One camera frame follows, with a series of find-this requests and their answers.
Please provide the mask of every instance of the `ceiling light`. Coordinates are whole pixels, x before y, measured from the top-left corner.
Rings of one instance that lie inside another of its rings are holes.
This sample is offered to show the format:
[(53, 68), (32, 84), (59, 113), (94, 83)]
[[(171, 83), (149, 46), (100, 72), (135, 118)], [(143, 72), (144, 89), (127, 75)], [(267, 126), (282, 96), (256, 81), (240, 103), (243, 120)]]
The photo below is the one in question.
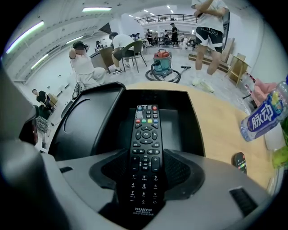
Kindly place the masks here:
[(73, 40), (66, 42), (66, 44), (71, 43), (71, 42), (73, 42), (73, 41), (75, 41), (75, 40), (78, 40), (78, 39), (80, 39), (80, 38), (82, 38), (82, 37), (83, 37), (83, 36), (78, 37), (78, 38), (74, 38)]
[(32, 67), (31, 69), (34, 69), (41, 61), (43, 61), (45, 58), (48, 57), (48, 54), (46, 54), (43, 58), (41, 58), (39, 61), (37, 61)]
[(111, 10), (111, 7), (88, 7), (84, 8), (82, 12), (89, 12), (89, 11), (109, 11)]
[(29, 30), (27, 30), (24, 34), (22, 34), (20, 37), (18, 37), (13, 43), (12, 45), (10, 45), (10, 47), (8, 48), (8, 50), (6, 51), (6, 53), (10, 53), (12, 49), (15, 48), (16, 45), (18, 45), (25, 37), (27, 37), (29, 34), (31, 34), (34, 30), (38, 29), (39, 27), (41, 27), (42, 25), (44, 25), (44, 22), (41, 21), (40, 23), (38, 23), (37, 25), (33, 26), (32, 28), (30, 28)]

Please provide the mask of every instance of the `railing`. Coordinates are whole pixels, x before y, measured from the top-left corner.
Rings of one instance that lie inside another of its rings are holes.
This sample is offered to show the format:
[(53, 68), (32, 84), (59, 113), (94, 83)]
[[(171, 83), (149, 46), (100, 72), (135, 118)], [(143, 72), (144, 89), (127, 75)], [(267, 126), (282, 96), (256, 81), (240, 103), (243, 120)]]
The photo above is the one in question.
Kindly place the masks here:
[(187, 14), (163, 14), (157, 16), (151, 16), (147, 18), (138, 19), (137, 22), (140, 25), (146, 25), (156, 22), (190, 22), (192, 24), (197, 24), (197, 18), (193, 15)]

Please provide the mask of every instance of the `blue bottle label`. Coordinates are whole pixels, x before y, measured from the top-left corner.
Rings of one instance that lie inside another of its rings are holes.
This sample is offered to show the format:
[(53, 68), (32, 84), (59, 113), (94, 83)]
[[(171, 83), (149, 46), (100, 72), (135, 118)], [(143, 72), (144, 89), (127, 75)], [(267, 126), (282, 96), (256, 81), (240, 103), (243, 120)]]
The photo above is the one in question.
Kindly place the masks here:
[(283, 110), (283, 104), (278, 96), (278, 92), (269, 94), (267, 99), (248, 118), (247, 127), (250, 132), (257, 132), (278, 117)]

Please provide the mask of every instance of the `ceiling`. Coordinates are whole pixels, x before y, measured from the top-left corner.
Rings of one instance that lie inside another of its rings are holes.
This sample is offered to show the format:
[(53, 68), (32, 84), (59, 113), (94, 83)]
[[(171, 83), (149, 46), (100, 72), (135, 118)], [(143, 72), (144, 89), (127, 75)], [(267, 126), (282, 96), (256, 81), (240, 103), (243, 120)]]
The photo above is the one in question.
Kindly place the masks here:
[[(233, 11), (240, 12), (242, 9), (250, 8), (244, 0), (225, 0), (225, 2)], [(44, 26), (26, 37), (9, 54), (5, 53), (1, 58), (2, 63), (13, 80), (25, 81), (33, 74), (34, 70), (31, 70), (31, 66), (35, 62), (51, 50), (66, 48), (67, 41), (82, 35), (84, 37), (99, 36), (103, 33), (99, 31), (101, 27), (123, 13), (135, 13), (139, 17), (145, 16), (143, 9), (155, 15), (159, 14), (160, 9), (169, 13), (167, 4), (177, 12), (179, 6), (185, 8), (190, 6), (191, 0), (177, 0), (177, 6), (172, 4), (172, 0), (44, 0), (19, 24), (11, 35), (6, 49), (21, 34), (40, 21), (44, 21)], [(84, 7), (96, 6), (112, 7), (112, 10), (82, 12)]]

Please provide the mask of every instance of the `black remote control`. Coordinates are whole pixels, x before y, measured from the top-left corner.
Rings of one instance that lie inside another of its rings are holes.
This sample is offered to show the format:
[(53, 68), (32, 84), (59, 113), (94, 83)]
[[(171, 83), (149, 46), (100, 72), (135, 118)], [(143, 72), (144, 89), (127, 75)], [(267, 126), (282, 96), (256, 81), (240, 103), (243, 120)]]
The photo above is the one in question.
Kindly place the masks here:
[(154, 216), (163, 203), (163, 149), (158, 105), (136, 108), (129, 154), (129, 204), (134, 215)]
[(243, 173), (247, 174), (246, 159), (243, 152), (236, 153), (232, 156), (232, 164)]

